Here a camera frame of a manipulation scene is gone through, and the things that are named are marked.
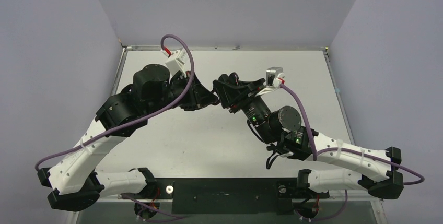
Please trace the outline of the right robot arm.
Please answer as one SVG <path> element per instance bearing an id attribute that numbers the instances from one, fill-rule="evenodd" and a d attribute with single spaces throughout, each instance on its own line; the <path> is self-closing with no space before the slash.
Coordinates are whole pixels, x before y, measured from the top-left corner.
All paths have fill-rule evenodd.
<path id="1" fill-rule="evenodd" d="M 271 111 L 262 95 L 284 86 L 284 79 L 280 77 L 246 82 L 231 74 L 213 81 L 222 107 L 230 113 L 242 111 L 252 133 L 272 153 L 266 162 L 267 168 L 277 157 L 335 166 L 334 170 L 326 171 L 300 170 L 294 183 L 299 195 L 362 190 L 377 198 L 399 198 L 405 185 L 398 171 L 400 149 L 367 149 L 319 133 L 310 127 L 299 99 L 296 108 L 284 106 Z"/>

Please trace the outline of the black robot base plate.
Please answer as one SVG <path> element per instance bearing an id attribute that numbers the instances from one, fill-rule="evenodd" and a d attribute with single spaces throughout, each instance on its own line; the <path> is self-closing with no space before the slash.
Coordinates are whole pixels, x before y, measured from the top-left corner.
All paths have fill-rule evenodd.
<path id="1" fill-rule="evenodd" d="M 296 185 L 296 178 L 157 178 L 137 200 L 170 199 L 173 214 L 292 214 L 294 206 L 327 199 Z"/>

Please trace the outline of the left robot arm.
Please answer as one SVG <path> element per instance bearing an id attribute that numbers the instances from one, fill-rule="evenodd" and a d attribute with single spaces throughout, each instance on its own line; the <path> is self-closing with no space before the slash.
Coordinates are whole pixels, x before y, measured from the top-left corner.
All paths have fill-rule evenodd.
<path id="1" fill-rule="evenodd" d="M 150 118 L 176 107 L 195 111 L 218 102 L 218 97 L 190 71 L 173 73 L 159 64 L 145 66 L 134 74 L 131 84 L 107 99 L 85 136 L 73 149 L 62 153 L 57 165 L 38 169 L 41 184 L 52 188 L 50 206 L 76 212 L 102 196 L 155 195 L 157 182 L 147 168 L 103 173 L 97 172 L 96 166 L 114 147 L 146 126 Z"/>

